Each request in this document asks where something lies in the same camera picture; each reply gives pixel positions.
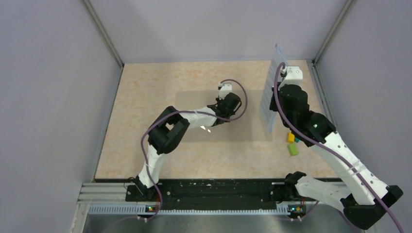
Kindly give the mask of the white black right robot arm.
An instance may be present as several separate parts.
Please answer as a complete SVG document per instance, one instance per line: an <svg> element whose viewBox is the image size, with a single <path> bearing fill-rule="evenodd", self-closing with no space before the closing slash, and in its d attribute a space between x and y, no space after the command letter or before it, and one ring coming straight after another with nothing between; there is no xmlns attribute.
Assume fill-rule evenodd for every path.
<svg viewBox="0 0 412 233"><path fill-rule="evenodd" d="M300 86L274 86L272 93L270 109L278 112L283 125L323 158L343 182L337 186L297 171L286 176L286 196L323 202L363 230L384 215L394 218L390 208L403 195L400 187L381 181L356 157L329 119L309 108L308 95Z"/></svg>

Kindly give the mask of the white paper sheets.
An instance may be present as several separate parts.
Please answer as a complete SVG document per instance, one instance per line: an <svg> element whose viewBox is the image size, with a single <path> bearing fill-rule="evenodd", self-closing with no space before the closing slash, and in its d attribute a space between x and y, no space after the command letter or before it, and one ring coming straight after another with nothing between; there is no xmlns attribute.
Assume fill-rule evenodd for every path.
<svg viewBox="0 0 412 233"><path fill-rule="evenodd" d="M275 118L277 112L270 110L270 103L273 97L272 87L275 81L275 72L280 63L284 62L288 65L287 60L282 54L281 47L276 44L275 50L273 52L268 74L264 83L264 88L261 96L261 101L259 105L260 116L263 120L264 128L269 133L272 134L272 130L275 124Z"/></svg>

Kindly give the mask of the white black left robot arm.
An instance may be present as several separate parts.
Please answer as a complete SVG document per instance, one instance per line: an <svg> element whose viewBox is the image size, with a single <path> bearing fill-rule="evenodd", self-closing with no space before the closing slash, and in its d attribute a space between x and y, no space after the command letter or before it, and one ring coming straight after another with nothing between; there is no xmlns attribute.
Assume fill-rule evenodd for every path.
<svg viewBox="0 0 412 233"><path fill-rule="evenodd" d="M231 120L240 108L241 98L229 92L223 98L217 97L216 103L197 110L177 110L167 107L142 137L147 138L147 149L143 149L145 164L135 179L137 194L143 200L151 200L156 193L161 168L167 154L174 151L189 129L214 127Z"/></svg>

